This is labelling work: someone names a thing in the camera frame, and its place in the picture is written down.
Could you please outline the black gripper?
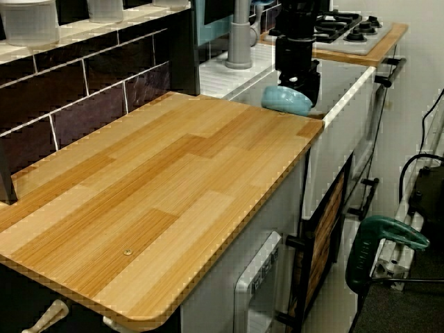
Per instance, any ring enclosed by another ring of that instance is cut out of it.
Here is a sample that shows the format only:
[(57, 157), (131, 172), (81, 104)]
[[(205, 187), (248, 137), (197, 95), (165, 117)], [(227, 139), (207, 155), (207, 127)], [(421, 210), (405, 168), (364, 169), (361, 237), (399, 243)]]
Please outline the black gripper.
[(279, 86), (295, 89), (296, 85), (303, 85), (302, 93), (311, 101), (311, 106), (315, 107), (320, 92), (321, 75), (317, 72), (319, 64), (318, 60), (276, 60), (276, 69), (280, 72)]

